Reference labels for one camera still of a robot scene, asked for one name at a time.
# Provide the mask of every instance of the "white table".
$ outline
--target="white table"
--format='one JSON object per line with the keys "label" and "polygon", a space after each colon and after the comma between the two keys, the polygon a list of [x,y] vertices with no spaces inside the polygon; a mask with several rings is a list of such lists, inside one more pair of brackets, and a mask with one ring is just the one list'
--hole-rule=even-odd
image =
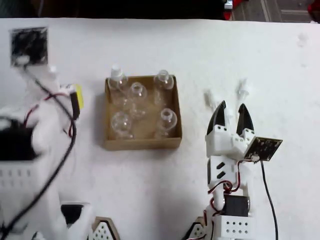
{"label": "white table", "polygon": [[[204,89],[235,110],[235,88],[258,136],[283,144],[266,176],[282,240],[319,236],[320,25],[215,20],[1,19],[0,105],[21,102],[25,84],[9,67],[12,28],[49,27],[49,62],[62,83],[83,86],[71,190],[111,217],[123,240],[179,240],[209,203]],[[177,150],[109,152],[104,79],[113,63],[129,76],[166,69],[177,77],[183,139]],[[253,167],[258,240],[274,239],[259,164]]]}

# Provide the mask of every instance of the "robotic arm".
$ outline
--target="robotic arm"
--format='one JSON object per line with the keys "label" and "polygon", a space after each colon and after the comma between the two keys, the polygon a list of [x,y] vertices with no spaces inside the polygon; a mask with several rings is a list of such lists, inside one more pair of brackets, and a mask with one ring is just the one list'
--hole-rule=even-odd
{"label": "robotic arm", "polygon": [[[24,77],[33,77],[27,73]],[[0,131],[4,146],[0,154],[2,226],[8,226],[22,209],[35,201],[59,166],[57,160],[61,157],[56,155],[59,142],[67,143],[66,138],[72,137],[73,129],[54,98],[59,99],[75,119],[79,110],[73,104],[74,97],[77,98],[75,94],[73,86],[61,87],[31,107],[23,123],[9,117],[4,119],[10,126]],[[35,234],[39,231],[46,240],[86,239],[95,219],[92,206],[81,201],[65,201],[58,187],[54,179],[10,232],[2,230],[2,237],[9,233],[7,239],[42,239]]]}
{"label": "robotic arm", "polygon": [[203,221],[196,221],[184,239],[255,239],[253,179],[248,163],[269,161],[282,140],[256,137],[250,114],[239,108],[236,133],[225,123],[225,101],[209,122],[206,141],[208,194],[210,204]]}

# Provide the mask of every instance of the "clear plastic bottle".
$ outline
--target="clear plastic bottle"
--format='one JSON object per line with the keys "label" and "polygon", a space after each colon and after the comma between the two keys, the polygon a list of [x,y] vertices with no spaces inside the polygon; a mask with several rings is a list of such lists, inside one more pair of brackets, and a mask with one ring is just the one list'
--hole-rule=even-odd
{"label": "clear plastic bottle", "polygon": [[132,121],[123,111],[116,112],[111,119],[111,127],[116,139],[133,139],[131,134]]}
{"label": "clear plastic bottle", "polygon": [[156,123],[156,130],[154,137],[156,139],[167,138],[177,125],[177,115],[170,108],[164,108]]}
{"label": "clear plastic bottle", "polygon": [[172,90],[174,78],[166,70],[161,70],[153,79],[154,81],[154,104],[166,107],[172,102]]}
{"label": "clear plastic bottle", "polygon": [[130,115],[133,119],[142,119],[147,114],[147,89],[140,82],[134,82],[128,91]]}
{"label": "clear plastic bottle", "polygon": [[128,78],[118,65],[113,65],[111,77],[108,79],[111,102],[119,108],[128,106],[127,92],[129,89]]}

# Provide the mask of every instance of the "cardboard box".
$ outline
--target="cardboard box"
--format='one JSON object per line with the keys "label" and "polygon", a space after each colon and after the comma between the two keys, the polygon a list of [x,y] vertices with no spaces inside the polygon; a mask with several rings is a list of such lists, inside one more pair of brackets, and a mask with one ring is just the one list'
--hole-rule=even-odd
{"label": "cardboard box", "polygon": [[107,150],[175,149],[180,146],[182,140],[181,115],[176,77],[173,76],[173,79],[172,102],[168,103],[168,107],[175,112],[177,124],[172,133],[170,133],[171,135],[162,139],[154,139],[156,122],[159,119],[160,111],[163,109],[154,104],[154,76],[131,76],[128,78],[130,86],[134,82],[140,82],[147,89],[147,116],[144,119],[132,121],[134,139],[116,139],[111,127],[111,118],[121,109],[112,104],[108,79],[105,80],[106,133],[104,147]]}

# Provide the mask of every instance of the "black cable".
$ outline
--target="black cable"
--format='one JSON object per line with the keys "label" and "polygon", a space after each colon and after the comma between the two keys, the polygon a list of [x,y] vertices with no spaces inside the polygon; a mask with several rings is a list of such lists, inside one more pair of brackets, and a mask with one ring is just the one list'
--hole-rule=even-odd
{"label": "black cable", "polygon": [[73,129],[73,134],[71,137],[71,141],[69,144],[69,147],[67,148],[67,150],[65,151],[64,156],[62,157],[59,165],[56,167],[55,171],[53,172],[53,174],[51,175],[51,177],[48,179],[48,181],[45,183],[45,185],[43,186],[43,188],[41,189],[41,191],[37,194],[37,196],[32,200],[32,202],[29,203],[28,206],[26,206],[20,213],[18,213],[13,219],[12,221],[8,224],[7,227],[4,228],[3,232],[2,232],[2,237],[0,240],[5,240],[7,238],[7,236],[9,235],[9,233],[12,231],[12,229],[14,228],[14,225],[27,213],[29,212],[36,204],[37,202],[40,200],[40,198],[45,194],[45,192],[48,190],[48,188],[50,187],[50,185],[52,184],[52,182],[55,180],[55,178],[57,177],[59,171],[61,170],[61,168],[64,166],[72,148],[75,145],[75,141],[76,141],[76,135],[77,135],[77,128],[76,128],[76,124],[75,121],[72,117],[72,115],[69,113],[69,111],[67,110],[67,108],[63,105],[63,103],[56,98],[55,95],[52,94],[52,92],[50,90],[48,90],[47,88],[45,88],[40,82],[39,80],[33,75],[31,74],[28,69],[27,66],[24,66],[24,72],[33,79],[33,81],[35,82],[36,85],[38,85],[46,94],[48,94],[50,97],[52,97],[56,103],[62,108],[62,110],[64,111],[64,113],[68,116],[68,118],[71,121],[71,126]]}
{"label": "black cable", "polygon": [[267,186],[264,162],[263,162],[263,161],[260,161],[260,163],[261,163],[263,183],[264,183],[266,195],[268,196],[268,199],[269,199],[269,202],[270,202],[270,206],[271,206],[271,210],[272,210],[272,215],[273,215],[273,220],[274,220],[275,240],[278,240],[278,237],[279,237],[279,236],[278,236],[278,223],[277,223],[277,217],[276,217],[275,207],[274,207],[274,204],[272,203],[272,200],[271,200],[271,197],[270,197],[270,193],[269,193],[269,190],[268,190],[268,186]]}

